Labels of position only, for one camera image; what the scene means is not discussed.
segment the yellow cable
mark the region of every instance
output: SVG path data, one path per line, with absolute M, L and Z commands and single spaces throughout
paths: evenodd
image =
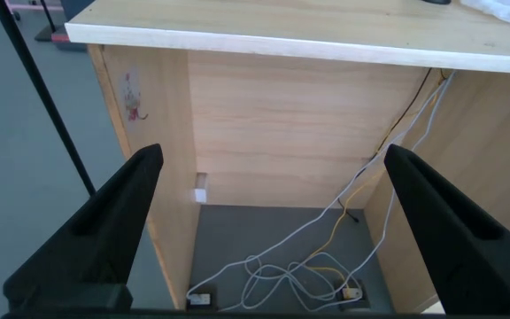
M 378 176 L 381 176 L 381 174 L 384 172 L 385 170 L 382 169 L 381 171 L 379 171 L 377 174 L 371 176 L 371 178 L 369 178 L 365 183 L 363 183 L 363 185 L 361 185 L 357 190 L 355 190 L 352 195 L 347 198 L 345 200 L 345 203 L 344 203 L 344 210 L 342 211 L 342 214 L 340 215 L 340 217 L 337 219 L 337 222 L 336 222 L 336 225 L 334 225 L 334 228 L 332 229 L 332 233 L 330 234 L 329 236 L 329 240 L 328 242 L 326 242 L 326 244 L 324 244 L 322 247 L 316 249 L 316 251 L 314 253 L 311 253 L 309 257 L 312 257 L 314 256 L 316 253 L 319 253 L 322 249 L 326 248 L 331 242 L 332 242 L 332 239 L 334 239 L 334 235 L 336 234 L 336 230 L 337 230 L 337 226 L 339 226 L 340 222 L 342 221 L 342 219 L 345 217 L 345 210 L 347 208 L 347 205 L 350 203 L 350 200 L 352 200 L 352 198 L 357 195 L 361 190 L 363 190 L 369 183 L 371 183 L 371 181 L 373 181 L 376 177 Z
M 378 172 L 377 174 L 371 176 L 371 178 L 369 178 L 365 183 L 363 183 L 363 185 L 361 185 L 357 190 L 355 190 L 351 195 L 350 197 L 345 200 L 345 203 L 344 203 L 344 210 L 342 211 L 342 214 L 340 215 L 340 217 L 337 219 L 337 222 L 336 222 L 336 225 L 334 225 L 334 228 L 332 229 L 332 233 L 330 234 L 329 236 L 329 240 L 326 244 L 324 244 L 322 247 L 318 248 L 314 253 L 311 253 L 309 257 L 312 257 L 314 256 L 316 253 L 319 253 L 322 249 L 326 248 L 331 242 L 332 242 L 332 239 L 334 238 L 334 235 L 336 234 L 336 230 L 337 230 L 337 226 L 339 225 L 339 223 L 342 221 L 342 219 L 345 217 L 345 211 L 347 209 L 347 206 L 348 204 L 350 203 L 350 200 L 352 200 L 352 198 L 357 194 L 359 193 L 361 190 L 363 190 L 369 183 L 371 183 L 371 181 L 373 181 L 377 176 L 380 176 L 385 170 L 381 170 L 380 172 Z M 327 271 L 333 271 L 333 272 L 336 272 L 341 278 L 342 278 L 342 281 L 345 282 L 345 276 L 344 274 L 342 274 L 339 270 L 335 269 L 335 268 L 330 268 L 330 267 L 309 267 L 310 269 L 313 269 L 313 270 L 327 270 Z
M 446 80 L 446 78 L 444 78 L 444 75 L 442 73 L 442 69 L 440 69 L 440 79 L 438 80 L 438 85 L 442 84 L 442 81 Z M 438 99 L 438 94 L 436 94 L 434 96 L 434 98 L 432 99 L 432 101 L 430 101 L 430 107 L 432 107 L 432 105 L 437 101 Z M 414 112 L 414 113 L 411 113 L 411 114 L 407 114 L 403 117 L 406 118 L 406 117 L 410 117 L 410 116 L 414 116 L 416 114 L 418 114 L 419 111 L 417 112 Z M 383 137 L 382 140 L 386 139 L 387 137 L 389 137 L 390 133 L 392 133 L 392 130 L 387 132 L 387 135 Z M 339 226 L 340 222 L 342 221 L 342 219 L 345 217 L 345 212 L 346 212 L 346 209 L 347 209 L 347 206 L 348 204 L 350 203 L 350 200 L 352 200 L 352 198 L 357 195 L 357 193 L 359 193 L 361 190 L 363 190 L 369 183 L 371 183 L 371 181 L 373 181 L 376 177 L 380 176 L 382 173 L 384 173 L 384 169 L 382 169 L 380 172 L 378 172 L 377 174 L 371 176 L 371 178 L 369 178 L 365 183 L 363 183 L 363 185 L 361 185 L 357 190 L 355 190 L 348 199 L 345 200 L 345 203 L 344 203 L 344 210 L 342 211 L 342 214 L 340 215 L 340 217 L 337 219 L 336 221 L 336 224 L 334 225 L 334 228 L 332 229 L 332 232 L 329 236 L 329 239 L 328 239 L 328 242 L 326 242 L 326 244 L 322 245 L 322 247 L 318 248 L 316 251 L 314 251 L 314 253 L 311 253 L 309 257 L 312 257 L 314 256 L 316 253 L 319 253 L 320 251 L 322 251 L 324 248 L 328 247 L 328 245 L 332 242 L 332 240 L 334 239 L 334 235 L 336 234 L 336 231 L 337 231 L 337 227 Z M 309 267 L 310 269 L 313 269 L 313 270 L 326 270 L 326 271 L 332 271 L 332 272 L 335 272 L 337 273 L 341 278 L 342 278 L 342 281 L 345 282 L 345 276 L 344 274 L 342 274 L 339 270 L 335 269 L 335 268 L 330 268 L 330 267 Z

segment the metal pole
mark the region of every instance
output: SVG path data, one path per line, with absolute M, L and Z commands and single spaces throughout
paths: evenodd
M 23 63 L 25 70 L 27 70 L 28 76 L 31 79 L 33 85 L 35 86 L 35 89 L 42 100 L 42 104 L 44 105 L 46 112 L 50 116 L 52 124 L 54 124 L 54 127 L 57 130 L 58 135 L 62 140 L 62 143 L 64 144 L 66 150 L 68 151 L 70 159 L 74 163 L 74 166 L 76 167 L 76 170 L 78 171 L 78 174 L 80 175 L 80 178 L 84 183 L 84 186 L 86 186 L 86 190 L 88 190 L 88 194 L 90 196 L 94 195 L 96 193 L 96 189 L 94 188 L 94 185 L 89 179 L 88 172 L 86 171 L 86 168 L 84 167 L 84 164 L 80 159 L 80 155 L 76 151 L 76 147 L 74 147 L 72 138 L 70 138 L 70 135 L 66 130 L 66 126 L 64 125 L 64 122 L 60 117 L 60 113 L 58 113 L 57 107 L 54 104 L 52 97 L 50 96 L 46 84 L 44 84 L 43 77 L 41 76 L 39 69 L 36 67 L 36 63 L 33 60 L 33 56 L 31 56 L 31 52 L 28 50 L 27 44 L 23 39 L 23 35 L 21 35 L 19 28 L 15 24 L 15 21 L 13 20 L 11 13 L 9 12 L 9 10 L 7 10 L 4 0 L 0 0 L 0 21 L 1 24 L 4 26 L 5 32 L 9 36 L 9 39 L 11 40 L 13 47 L 15 48 L 15 51 L 19 55 L 19 58 L 21 59 L 21 62 Z
M 54 22 L 52 22 L 52 18 L 50 17 L 49 8 L 46 6 L 44 0 L 41 0 L 41 5 L 44 10 L 44 14 L 46 15 L 46 19 L 49 21 L 50 30 L 52 33 L 57 32 L 57 28 L 54 26 Z

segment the gray floor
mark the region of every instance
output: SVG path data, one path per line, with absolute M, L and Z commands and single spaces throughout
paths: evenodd
M 319 215 L 320 209 L 303 208 L 261 208 L 237 206 L 203 206 L 198 225 L 196 250 L 191 276 L 191 284 L 197 284 L 218 272 L 230 262 L 242 261 L 248 255 L 257 254 L 282 240 L 300 225 Z M 301 261 L 315 249 L 328 241 L 329 234 L 341 213 L 334 209 L 326 213 L 322 220 L 302 231 L 283 246 L 264 256 L 263 263 L 273 263 L 286 268 L 291 261 Z M 361 211 L 353 212 L 360 219 L 355 223 L 345 218 L 336 233 L 335 240 L 325 250 L 336 257 L 348 269 L 357 267 L 371 252 L 371 242 L 367 225 Z M 329 261 L 317 260 L 312 266 L 334 266 Z M 361 279 L 369 295 L 371 308 L 375 312 L 392 311 L 390 297 L 376 258 L 373 258 L 356 275 Z M 324 285 L 316 283 L 311 276 L 300 277 L 309 285 L 313 293 L 325 292 Z M 248 275 L 243 267 L 233 267 L 207 287 L 217 290 L 217 304 L 228 307 L 239 301 L 243 285 Z M 274 283 L 262 284 L 253 291 L 250 304 L 258 302 L 271 289 Z M 321 303 L 310 303 L 318 307 Z M 263 306 L 261 312 L 293 313 L 305 311 L 285 281 Z M 327 312 L 339 312 L 331 307 Z
M 96 185 L 123 163 L 86 53 L 37 43 L 42 12 L 22 12 L 19 28 Z M 0 24 L 0 315 L 3 282 L 86 200 L 88 193 Z M 129 289 L 137 307 L 172 307 L 148 234 Z

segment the wooden panel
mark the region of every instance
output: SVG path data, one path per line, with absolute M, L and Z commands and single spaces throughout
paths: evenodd
M 155 143 L 162 147 L 165 163 L 147 225 L 174 305 L 184 308 L 199 212 L 187 52 L 121 46 L 90 52 L 94 63 L 104 61 L 106 71 L 96 65 L 97 74 L 121 144 L 127 139 L 131 152 Z M 140 97 L 144 120 L 129 119 L 127 86 Z
M 125 133 L 120 109 L 117 105 L 115 93 L 113 92 L 112 82 L 110 81 L 110 76 L 107 73 L 107 66 L 105 65 L 104 55 L 102 54 L 103 49 L 103 45 L 89 44 L 88 54 L 92 59 L 97 80 L 100 88 L 102 89 L 102 94 L 104 95 L 105 106 L 107 107 L 107 112 L 110 114 L 110 119 L 112 119 L 113 129 L 120 141 L 121 152 L 123 153 L 125 160 L 129 160 L 133 153 L 129 147 L 128 137 Z
M 197 170 L 208 174 L 208 203 L 246 206 L 329 204 L 375 153 L 427 72 L 194 51 L 189 62 Z M 352 206 L 362 208 L 374 185 Z
M 405 147 L 411 148 L 424 133 L 428 117 L 422 115 L 406 136 Z M 429 137 L 416 152 L 510 230 L 510 74 L 458 73 Z M 385 174 L 366 206 L 375 242 L 383 230 L 390 191 Z M 437 300 L 398 204 L 377 257 L 398 312 L 421 312 Z
M 510 24 L 459 0 L 97 0 L 66 30 L 78 43 L 510 73 Z

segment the white cable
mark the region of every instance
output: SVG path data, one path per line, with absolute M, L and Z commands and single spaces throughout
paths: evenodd
M 264 254 L 274 250 L 276 247 L 284 244 L 287 240 L 291 239 L 292 237 L 294 237 L 295 235 L 297 235 L 297 233 L 303 229 L 305 229 L 306 227 L 312 225 L 313 223 L 317 222 L 319 219 L 321 219 L 324 214 L 337 202 L 337 200 L 344 194 L 346 193 L 350 188 L 351 186 L 353 185 L 353 183 L 355 182 L 355 180 L 357 179 L 357 177 L 359 176 L 359 174 L 361 174 L 363 171 L 365 171 L 370 165 L 372 165 L 375 161 L 377 161 L 381 154 L 383 154 L 387 148 L 389 147 L 389 145 L 393 144 L 395 141 L 399 140 L 399 138 L 401 138 L 402 136 L 404 136 L 406 133 L 408 133 L 408 131 L 410 131 L 410 129 L 413 127 L 413 125 L 416 123 L 416 121 L 420 118 L 421 114 L 423 113 L 424 109 L 427 107 L 427 105 L 429 104 L 429 101 L 431 101 L 434 96 L 440 91 L 442 90 L 442 94 L 438 97 L 437 99 L 437 102 L 434 106 L 434 109 L 432 110 L 432 114 L 430 115 L 430 119 L 429 119 L 429 125 L 427 126 L 427 130 L 425 132 L 425 134 L 419 139 L 419 141 L 414 145 L 413 147 L 413 150 L 424 140 L 424 138 L 428 135 L 430 129 L 431 129 L 431 126 L 432 126 L 432 121 L 434 120 L 434 115 L 436 114 L 436 110 L 437 108 L 439 107 L 440 105 L 440 102 L 441 102 L 441 99 L 442 97 L 444 96 L 445 92 L 447 91 L 448 89 L 448 86 L 449 86 L 449 83 L 451 82 L 451 79 L 452 77 L 455 75 L 455 72 L 452 73 L 452 75 L 450 75 L 450 77 L 448 79 L 446 79 L 431 95 L 430 97 L 426 100 L 426 102 L 424 103 L 424 105 L 422 106 L 421 110 L 418 112 L 418 114 L 416 114 L 416 116 L 414 117 L 414 119 L 411 121 L 410 125 L 408 126 L 408 128 L 401 132 L 400 134 L 398 134 L 397 136 L 395 136 L 390 142 L 388 142 L 386 144 L 386 146 L 384 146 L 380 152 L 377 153 L 377 155 L 375 155 L 364 167 L 362 167 L 354 176 L 353 178 L 350 180 L 350 182 L 347 184 L 347 186 L 345 186 L 345 188 L 334 198 L 334 200 L 320 213 L 320 215 L 318 215 L 318 217 L 312 219 L 311 221 L 307 222 L 306 224 L 302 225 L 301 227 L 299 227 L 298 229 L 296 229 L 295 231 L 293 231 L 292 233 L 290 233 L 285 239 L 283 239 L 282 241 L 278 242 L 277 244 L 275 245 L 272 245 L 271 247 L 267 248 L 265 251 L 263 251 L 262 253 L 259 253 L 258 255 L 251 255 L 249 257 L 247 257 L 247 259 L 245 259 L 244 261 L 236 261 L 236 262 L 232 262 L 232 263 L 229 263 L 227 264 L 226 266 L 224 266 L 220 271 L 218 271 L 217 273 L 215 273 L 214 275 L 206 278 L 205 280 L 203 280 L 202 282 L 200 282 L 199 284 L 195 285 L 194 287 L 190 288 L 188 290 L 188 292 L 186 293 L 186 297 L 189 298 L 189 295 L 191 292 L 195 291 L 198 287 L 200 287 L 201 285 L 213 280 L 214 278 L 216 278 L 217 276 L 219 276 L 221 273 L 223 273 L 227 268 L 230 268 L 230 267 L 233 267 L 233 266 L 238 266 L 238 265 L 244 265 L 245 266 L 245 270 L 247 271 L 248 274 L 250 274 L 250 277 L 249 279 L 247 280 L 247 283 L 245 284 L 245 286 L 243 287 L 243 292 L 242 292 L 242 298 L 241 298 L 241 301 L 234 305 L 234 306 L 231 306 L 231 307 L 226 307 L 226 308 L 223 308 L 221 311 L 227 311 L 227 310 L 231 310 L 231 309 L 234 309 L 234 308 L 237 308 L 237 307 L 244 307 L 246 309 L 254 309 L 254 308 L 257 308 L 257 307 L 260 307 L 265 301 L 268 300 L 268 298 L 271 297 L 271 295 L 273 294 L 273 292 L 276 290 L 276 288 L 278 288 L 279 284 L 282 282 L 283 279 L 289 279 L 289 282 L 290 282 L 290 286 L 292 288 L 292 291 L 295 293 L 295 295 L 297 296 L 298 298 L 298 301 L 301 303 L 301 305 L 307 310 L 307 311 L 319 311 L 325 307 L 331 307 L 331 306 L 334 306 L 334 305 L 340 305 L 340 304 L 344 304 L 344 303 L 349 303 L 349 302 L 355 302 L 357 301 L 358 299 L 355 299 L 355 300 L 344 300 L 344 301 L 338 301 L 338 302 L 331 302 L 331 303 L 328 303 L 328 304 L 325 304 L 323 306 L 320 306 L 320 307 L 317 307 L 317 308 L 314 308 L 314 309 L 310 309 L 308 308 L 308 306 L 304 303 L 304 301 L 302 301 L 302 299 L 300 298 L 299 294 L 298 294 L 298 291 L 297 289 L 295 288 L 295 286 L 302 292 L 304 293 L 306 296 L 308 296 L 309 298 L 311 299 L 314 299 L 314 300 L 332 300 L 333 298 L 335 298 L 336 294 L 341 291 L 344 286 L 347 285 L 347 283 L 349 282 L 350 279 L 353 279 L 354 282 L 358 285 L 359 287 L 359 284 L 357 283 L 357 281 L 355 280 L 355 278 L 353 278 L 353 274 L 355 274 L 357 271 L 361 270 L 361 268 L 363 268 L 363 266 L 365 266 L 369 260 L 372 258 L 372 256 L 376 253 L 376 251 L 379 249 L 379 246 L 381 245 L 381 243 L 383 242 L 383 240 L 385 239 L 385 234 L 386 234 L 386 229 L 387 229 L 387 224 L 388 224 L 388 220 L 389 220 L 389 217 L 390 217 L 390 210 L 392 209 L 392 206 L 393 206 L 393 203 L 394 203 L 394 198 L 395 198 L 395 191 L 393 190 L 392 192 L 392 195 L 391 195 L 391 199 L 390 199 L 390 203 L 389 203 L 389 207 L 388 207 L 388 211 L 387 211 L 387 215 L 385 217 L 385 223 L 383 224 L 383 232 L 382 232 L 382 237 L 381 237 L 381 240 L 379 241 L 379 243 L 377 243 L 377 245 L 375 246 L 374 250 L 366 257 L 366 259 L 358 266 L 356 267 L 352 272 L 348 272 L 346 268 L 344 268 L 340 263 L 339 261 L 337 261 L 334 257 L 332 257 L 331 255 L 327 254 L 327 253 L 317 253 L 315 254 L 314 256 L 311 256 L 309 258 L 307 258 L 305 261 L 303 262 L 300 262 L 300 263 L 297 263 L 297 262 L 292 262 L 287 269 L 284 269 L 284 268 L 281 268 L 281 267 L 278 267 L 278 266 L 275 266 L 275 265 L 261 265 L 261 261 L 260 261 L 260 257 L 263 256 Z M 338 266 L 340 266 L 340 268 L 342 268 L 343 270 L 345 270 L 346 273 L 348 273 L 348 276 L 346 277 L 345 279 L 345 282 L 340 286 L 338 287 L 337 289 L 333 289 L 333 287 L 331 286 L 331 284 L 328 283 L 328 280 L 320 273 L 312 270 L 312 269 L 309 269 L 307 266 L 306 266 L 306 263 L 312 259 L 314 259 L 315 257 L 317 256 L 320 256 L 320 255 L 327 255 L 332 261 L 334 261 L 335 263 L 338 264 Z M 257 270 L 255 270 L 254 272 L 251 272 L 248 267 L 247 267 L 247 264 L 250 262 L 250 261 L 257 261 L 258 264 L 259 264 L 259 267 L 257 268 Z M 273 268 L 273 269 L 276 269 L 276 270 L 279 270 L 282 272 L 282 275 L 279 275 L 279 276 L 262 276 L 262 271 L 265 269 L 265 268 Z M 296 277 L 293 275 L 293 272 L 295 272 L 296 270 L 300 269 L 300 268 L 305 268 L 307 270 L 310 270 L 312 271 L 314 274 L 318 275 L 319 277 L 321 277 L 322 279 L 324 279 L 328 285 L 330 286 L 330 288 L 332 289 L 332 292 L 330 293 L 326 293 L 326 294 L 322 294 L 322 295 L 313 295 L 311 294 L 310 292 L 308 292 L 304 286 L 296 279 Z M 255 280 L 253 285 L 251 286 L 251 288 L 248 290 L 247 288 L 249 287 L 249 284 L 251 283 L 252 280 Z M 272 290 L 267 294 L 267 296 L 265 298 L 263 298 L 260 302 L 258 302 L 257 304 L 255 305 L 252 305 L 252 306 L 248 306 L 248 305 L 245 305 L 245 300 L 249 298 L 249 296 L 251 295 L 253 289 L 255 288 L 255 286 L 257 285 L 257 283 L 259 282 L 259 280 L 276 280 L 277 282 L 275 283 L 274 287 L 272 288 Z

